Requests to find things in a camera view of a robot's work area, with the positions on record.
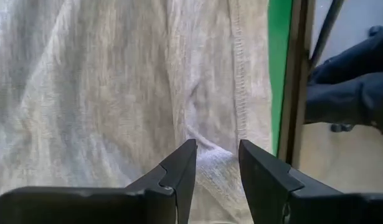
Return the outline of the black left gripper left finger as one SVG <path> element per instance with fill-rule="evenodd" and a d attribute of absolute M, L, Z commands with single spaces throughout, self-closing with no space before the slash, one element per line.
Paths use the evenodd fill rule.
<path fill-rule="evenodd" d="M 0 195 L 0 224 L 187 224 L 197 144 L 188 139 L 125 188 L 21 187 Z"/>

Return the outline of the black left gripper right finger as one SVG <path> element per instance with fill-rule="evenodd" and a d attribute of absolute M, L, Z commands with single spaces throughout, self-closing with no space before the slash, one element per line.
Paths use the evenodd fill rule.
<path fill-rule="evenodd" d="M 383 194 L 342 193 L 245 139 L 239 165 L 254 224 L 383 224 Z"/>

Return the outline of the grey heathered t-shirt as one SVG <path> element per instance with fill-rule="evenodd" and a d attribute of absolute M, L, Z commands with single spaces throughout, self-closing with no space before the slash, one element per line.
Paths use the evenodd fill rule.
<path fill-rule="evenodd" d="M 197 142 L 190 223 L 253 224 L 272 149 L 268 0 L 0 0 L 0 195 L 125 187 Z"/>

